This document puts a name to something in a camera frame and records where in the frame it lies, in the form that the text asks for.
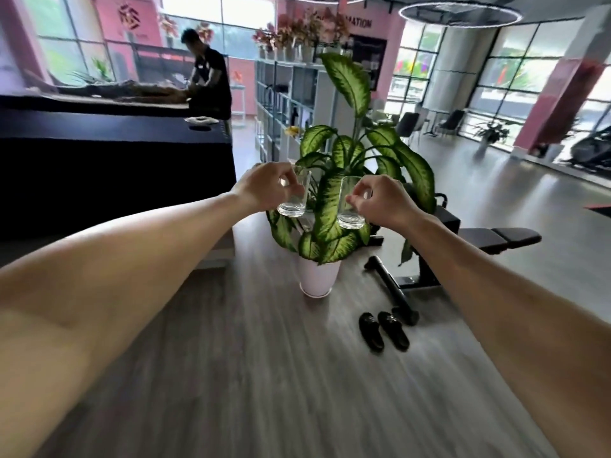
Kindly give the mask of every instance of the black shirt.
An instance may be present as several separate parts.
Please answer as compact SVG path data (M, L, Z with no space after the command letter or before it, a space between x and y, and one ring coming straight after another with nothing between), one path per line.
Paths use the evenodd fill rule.
M210 69L221 72L219 81L210 87L202 85L210 78ZM197 107L217 107L225 119L231 117L232 96L227 77L227 66L225 58L217 50L206 48L203 56L195 59L195 71L193 80L199 85L195 96L191 98L192 104Z

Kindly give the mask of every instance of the black slipper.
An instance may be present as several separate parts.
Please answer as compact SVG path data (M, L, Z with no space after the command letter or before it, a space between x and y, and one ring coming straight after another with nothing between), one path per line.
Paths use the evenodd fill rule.
M395 347L403 352L409 348L409 339L401 329L401 322L388 312L378 313L380 326L386 331Z
M369 312L365 312L359 317L359 329L363 339L374 352L384 350L384 341L379 333L379 323Z

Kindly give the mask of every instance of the weight bench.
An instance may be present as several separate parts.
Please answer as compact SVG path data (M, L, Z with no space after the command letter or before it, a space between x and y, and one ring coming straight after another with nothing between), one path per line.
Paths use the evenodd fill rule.
M460 219L450 214L444 207L437 206L435 216L452 232L468 243L476 246L486 254L497 255L508 249L537 244L541 235L528 228L460 228ZM418 323L420 315L409 307L405 292L410 289L440 286L440 283L426 261L418 254L420 275L414 277L393 277L377 255L371 256L365 264L365 270L375 270L390 291L396 307L393 313L406 324Z

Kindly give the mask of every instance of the man in black shirt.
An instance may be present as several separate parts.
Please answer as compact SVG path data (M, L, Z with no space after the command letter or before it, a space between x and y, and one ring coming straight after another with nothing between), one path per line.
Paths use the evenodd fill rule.
M202 42L194 29L185 29L180 41L195 56L195 67L189 79L189 107L218 109L218 117L231 119L231 89L225 58L217 50Z

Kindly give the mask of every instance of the dieffenbachia plant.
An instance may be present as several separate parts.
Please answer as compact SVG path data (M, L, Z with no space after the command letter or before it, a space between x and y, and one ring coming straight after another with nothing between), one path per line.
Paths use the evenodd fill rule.
M340 135L327 125L316 125L305 131L300 150L300 159L295 165L320 169L318 183L310 186L308 205L315 215L313 228L304 228L295 219L268 211L271 233L276 242L305 259L319 264L345 259L356 248L367 245L370 225L360 230L345 230L336 219L341 179L344 176L364 176L372 172L365 167L365 161L375 159L378 163L376 174L386 174L404 183L408 193L424 211L435 210L435 182L431 167L424 158L401 141L393 127L374 126L365 117L370 102L369 76L363 68L346 56L337 53L320 55L325 70L336 89L355 110L353 135ZM363 138L371 146L365 148ZM331 153L325 150L326 142L333 138ZM402 168L405 168L411 183L407 183ZM293 243L294 232L301 237ZM411 257L411 247L406 241L401 253L401 263Z

